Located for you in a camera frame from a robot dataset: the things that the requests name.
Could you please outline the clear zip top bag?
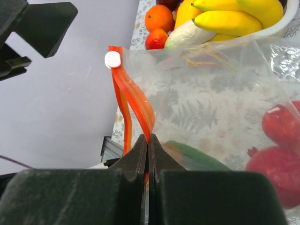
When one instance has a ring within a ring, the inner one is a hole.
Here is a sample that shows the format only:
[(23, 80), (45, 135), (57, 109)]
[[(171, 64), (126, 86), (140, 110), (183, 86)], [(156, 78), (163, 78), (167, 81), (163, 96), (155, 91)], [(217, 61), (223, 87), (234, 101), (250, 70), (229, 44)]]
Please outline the clear zip top bag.
[(266, 175), (288, 219), (300, 217), (300, 45), (265, 37), (132, 51), (111, 46), (122, 122), (112, 139), (130, 151), (155, 134), (188, 170)]

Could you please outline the red toy pomegranate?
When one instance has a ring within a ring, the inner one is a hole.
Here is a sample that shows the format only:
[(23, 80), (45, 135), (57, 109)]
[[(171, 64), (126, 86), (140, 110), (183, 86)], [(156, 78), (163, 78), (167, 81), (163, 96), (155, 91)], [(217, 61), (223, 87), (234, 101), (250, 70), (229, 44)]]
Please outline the red toy pomegranate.
[(279, 146), (247, 150), (246, 170), (265, 175), (273, 184), (282, 205), (291, 209), (300, 204), (300, 157)]

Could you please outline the green toy cucumber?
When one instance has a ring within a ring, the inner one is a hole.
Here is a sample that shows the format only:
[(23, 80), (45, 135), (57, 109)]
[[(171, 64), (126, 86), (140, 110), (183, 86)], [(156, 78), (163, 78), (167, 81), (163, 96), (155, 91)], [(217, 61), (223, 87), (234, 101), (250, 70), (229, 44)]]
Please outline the green toy cucumber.
[(163, 149), (187, 170), (230, 171), (226, 165), (206, 153), (173, 140), (162, 144)]

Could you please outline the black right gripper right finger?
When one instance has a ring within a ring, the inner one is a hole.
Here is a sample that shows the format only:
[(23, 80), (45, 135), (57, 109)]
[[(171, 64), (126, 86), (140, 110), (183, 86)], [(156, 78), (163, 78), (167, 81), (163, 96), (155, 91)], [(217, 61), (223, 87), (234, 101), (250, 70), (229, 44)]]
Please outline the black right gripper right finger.
[(259, 173), (187, 171), (162, 148), (148, 143), (149, 224), (285, 225), (270, 181)]

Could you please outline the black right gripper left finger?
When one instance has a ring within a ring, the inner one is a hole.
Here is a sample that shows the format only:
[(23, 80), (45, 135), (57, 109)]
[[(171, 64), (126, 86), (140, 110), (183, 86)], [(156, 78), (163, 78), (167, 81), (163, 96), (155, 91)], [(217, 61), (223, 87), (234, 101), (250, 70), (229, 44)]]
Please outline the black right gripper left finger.
[(107, 169), (17, 173), (0, 199), (3, 225), (142, 225), (147, 143)]

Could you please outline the orange toy orange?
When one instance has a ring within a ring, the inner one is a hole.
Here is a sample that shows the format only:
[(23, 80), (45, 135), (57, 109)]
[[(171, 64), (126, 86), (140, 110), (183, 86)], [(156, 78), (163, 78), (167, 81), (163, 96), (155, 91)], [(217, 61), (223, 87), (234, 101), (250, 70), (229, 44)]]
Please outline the orange toy orange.
[(148, 10), (144, 22), (149, 32), (155, 29), (162, 29), (168, 33), (173, 30), (175, 24), (172, 11), (160, 4)]

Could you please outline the red toy strawberry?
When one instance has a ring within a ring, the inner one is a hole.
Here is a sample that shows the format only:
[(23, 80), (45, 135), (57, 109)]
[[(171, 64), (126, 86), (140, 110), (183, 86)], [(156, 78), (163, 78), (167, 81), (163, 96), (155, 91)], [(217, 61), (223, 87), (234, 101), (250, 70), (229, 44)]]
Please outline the red toy strawberry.
[(145, 41), (147, 50), (163, 49), (169, 35), (163, 29), (152, 30)]

